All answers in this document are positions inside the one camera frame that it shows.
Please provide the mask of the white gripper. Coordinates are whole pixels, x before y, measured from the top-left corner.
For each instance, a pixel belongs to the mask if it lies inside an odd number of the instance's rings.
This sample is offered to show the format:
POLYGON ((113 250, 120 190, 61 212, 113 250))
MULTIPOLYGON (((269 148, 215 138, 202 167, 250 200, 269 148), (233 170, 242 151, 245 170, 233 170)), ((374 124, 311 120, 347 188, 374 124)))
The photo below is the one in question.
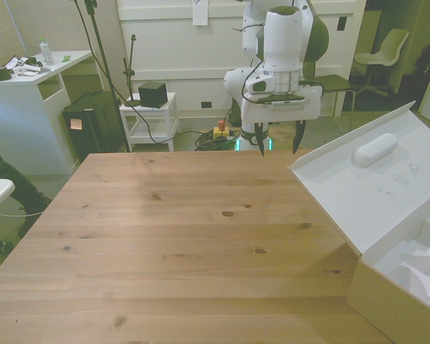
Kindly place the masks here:
POLYGON ((295 136, 292 152, 296 154, 305 133, 306 120, 314 120, 320 116, 320 98, 322 87, 304 86, 297 92, 288 95, 267 93, 247 93, 248 100, 242 100, 242 123, 255 123, 254 133, 259 150, 264 155, 264 139, 267 131, 264 123, 292 121, 295 122, 295 136))

